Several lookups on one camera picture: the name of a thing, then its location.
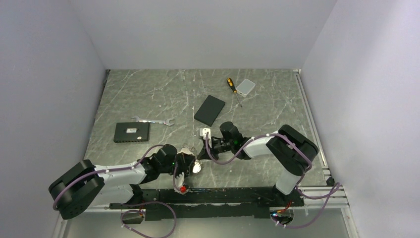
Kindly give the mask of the red and white keychain tag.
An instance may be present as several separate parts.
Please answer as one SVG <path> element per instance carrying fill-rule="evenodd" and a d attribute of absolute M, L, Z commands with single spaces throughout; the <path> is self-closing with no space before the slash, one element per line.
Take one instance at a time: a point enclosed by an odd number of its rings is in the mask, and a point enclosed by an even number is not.
<path fill-rule="evenodd" d="M 185 176 L 198 174 L 202 170 L 202 166 L 196 159 L 194 150 L 191 150 L 189 147 L 182 147 L 179 154 L 178 168 Z"/>

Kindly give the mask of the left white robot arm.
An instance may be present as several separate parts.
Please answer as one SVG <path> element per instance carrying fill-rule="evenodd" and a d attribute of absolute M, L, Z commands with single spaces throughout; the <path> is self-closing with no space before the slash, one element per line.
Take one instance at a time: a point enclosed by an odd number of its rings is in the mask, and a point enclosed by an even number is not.
<path fill-rule="evenodd" d="M 82 160 L 54 181 L 48 188 L 53 198 L 53 209 L 65 220 L 75 218 L 86 209 L 110 205 L 117 208 L 136 208 L 146 201 L 140 188 L 162 174 L 172 176 L 174 190 L 185 194 L 185 183 L 195 167 L 196 156 L 188 148 L 181 151 L 170 145 L 156 145 L 158 150 L 128 164 L 115 166 L 94 165 Z"/>

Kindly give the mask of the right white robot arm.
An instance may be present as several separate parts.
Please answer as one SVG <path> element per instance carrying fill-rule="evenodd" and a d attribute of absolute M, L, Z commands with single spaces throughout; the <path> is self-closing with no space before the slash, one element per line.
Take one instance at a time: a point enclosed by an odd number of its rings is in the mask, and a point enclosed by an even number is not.
<path fill-rule="evenodd" d="M 230 121 L 221 124 L 219 129 L 221 137 L 212 136 L 209 128 L 201 130 L 203 148 L 197 159 L 226 165 L 232 160 L 220 161 L 219 154 L 228 151 L 240 160 L 273 155 L 285 170 L 274 186 L 273 200 L 279 206 L 291 201 L 292 191 L 312 168 L 319 153 L 319 148 L 311 140 L 287 124 L 275 132 L 253 137 L 243 136 Z"/>

